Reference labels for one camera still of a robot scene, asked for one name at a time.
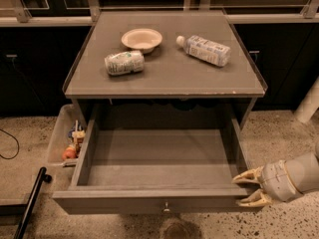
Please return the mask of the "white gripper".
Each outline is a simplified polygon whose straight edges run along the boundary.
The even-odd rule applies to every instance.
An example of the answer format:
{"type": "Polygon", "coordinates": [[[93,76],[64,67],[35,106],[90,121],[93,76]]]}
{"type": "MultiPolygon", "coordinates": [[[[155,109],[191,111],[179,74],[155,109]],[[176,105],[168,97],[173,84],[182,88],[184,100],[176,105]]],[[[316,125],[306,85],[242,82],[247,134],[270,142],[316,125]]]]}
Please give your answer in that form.
{"type": "Polygon", "coordinates": [[[232,178],[233,184],[254,183],[261,185],[247,198],[236,201],[241,207],[264,207],[273,203],[273,200],[288,202],[299,198],[302,193],[293,184],[284,160],[246,170],[232,178]]]}

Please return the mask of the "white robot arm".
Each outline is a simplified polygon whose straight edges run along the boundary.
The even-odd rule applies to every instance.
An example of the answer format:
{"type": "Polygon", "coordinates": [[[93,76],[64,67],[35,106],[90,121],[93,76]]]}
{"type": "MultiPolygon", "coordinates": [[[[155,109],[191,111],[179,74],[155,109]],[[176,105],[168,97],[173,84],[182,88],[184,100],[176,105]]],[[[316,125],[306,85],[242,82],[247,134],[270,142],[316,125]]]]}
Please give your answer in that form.
{"type": "Polygon", "coordinates": [[[243,144],[250,161],[231,180],[252,192],[238,206],[263,208],[319,190],[318,102],[316,80],[296,110],[252,114],[243,144]]]}

